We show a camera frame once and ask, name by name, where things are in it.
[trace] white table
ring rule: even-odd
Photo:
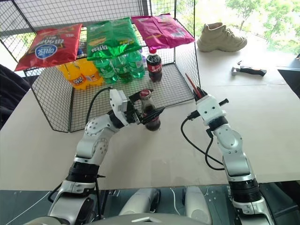
[[[223,108],[243,137],[259,182],[300,180],[300,101],[272,65],[263,78],[231,77],[232,64],[249,56],[249,51],[198,52],[202,87],[219,101],[229,99]],[[157,132],[140,125],[114,135],[100,167],[99,173],[106,176],[98,180],[100,188],[227,183],[225,173],[211,170],[204,155],[181,135],[181,122],[193,110],[193,101],[165,109]],[[210,140],[206,128],[200,118],[184,128],[203,150]],[[52,190],[66,177],[82,135],[51,130],[29,91],[0,131],[0,189]],[[216,142],[210,154],[221,159]]]

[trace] wire grid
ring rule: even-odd
[[[176,0],[176,20],[195,36],[195,0]]]
[[[152,98],[156,107],[171,106],[193,99],[188,86],[175,64],[164,65],[163,76],[160,82],[153,83],[149,78],[148,71],[146,71],[142,79],[134,79],[127,84],[117,81],[114,85],[106,84],[101,87],[88,87],[87,90],[75,90],[70,132],[84,129],[86,115],[92,98],[97,91],[108,86],[123,90],[127,97],[143,89],[153,89]],[[135,106],[141,112],[141,102],[138,101]],[[94,101],[90,112],[90,119],[106,114],[111,109],[109,91],[102,92]]]
[[[26,23],[12,1],[0,2],[0,40],[15,61],[18,61],[30,47],[35,33]]]
[[[4,45],[10,47],[7,49],[13,53],[16,60],[20,59],[30,46],[35,37],[33,31],[60,28],[76,23],[83,23],[79,44],[83,54],[80,58],[86,57],[86,26],[101,20],[170,13],[177,20],[178,18],[182,19],[179,22],[192,35],[194,34],[194,11],[190,13],[191,11],[188,9],[188,7],[194,8],[193,0],[16,0],[0,3],[2,15],[0,22],[1,29],[4,31],[0,34],[1,41],[6,41]],[[146,46],[135,26],[134,29],[140,44]],[[113,87],[124,90],[126,95],[131,95],[144,88],[153,88],[155,90],[153,99],[157,102],[157,107],[192,99],[193,96],[189,90],[191,87],[187,86],[184,82],[185,78],[183,79],[180,73],[188,72],[192,79],[197,79],[194,67],[195,49],[187,50],[184,47],[177,47],[176,50],[163,49],[157,52],[162,58],[163,64],[174,63],[176,60],[176,64],[163,66],[161,82],[152,83],[146,72],[143,79],[134,80],[129,84],[118,82]],[[143,48],[142,54],[147,57],[148,48]],[[40,75],[32,85],[32,90],[52,129],[62,132],[84,128],[88,105],[84,106],[90,103],[97,90],[105,87],[89,87],[86,91],[74,90],[73,96],[72,86],[55,67],[30,69],[25,71],[25,74],[27,76]],[[91,117],[107,113],[111,109],[108,102],[103,101],[103,104],[99,102],[105,98],[105,95],[108,96],[108,93],[104,93],[101,98],[96,100]]]
[[[38,75],[32,90],[51,128],[68,132],[72,85],[56,67],[26,71],[26,76]]]
[[[149,0],[148,5],[150,15],[170,13],[175,17],[175,0]]]
[[[16,0],[35,30],[147,15],[144,0]]]
[[[190,90],[193,90],[193,87],[185,76],[185,73],[187,73],[196,86],[200,87],[200,78],[194,42],[187,45],[180,45],[175,48],[175,65],[183,75],[184,80],[189,86]]]

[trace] green soda bottle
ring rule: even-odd
[[[145,75],[143,58],[139,51],[130,52],[127,55],[127,61],[131,75],[134,78],[142,78]]]
[[[109,60],[97,60],[94,64],[106,83],[116,83],[118,76]]]
[[[132,75],[130,74],[125,55],[113,59],[112,64],[122,83],[129,83],[132,81]]]

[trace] cola bottle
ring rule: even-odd
[[[140,98],[142,101],[142,115],[143,117],[147,116],[151,111],[155,110],[156,107],[151,98],[151,91],[148,89],[140,91]],[[159,116],[155,117],[149,123],[145,124],[145,127],[150,131],[158,130],[160,127]]]
[[[147,67],[149,71],[149,77],[153,82],[161,81],[162,64],[161,58],[156,54],[156,50],[149,50],[149,55],[147,57]]]

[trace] red chip bag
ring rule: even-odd
[[[82,24],[61,29],[39,30],[15,71],[53,67],[76,60]]]

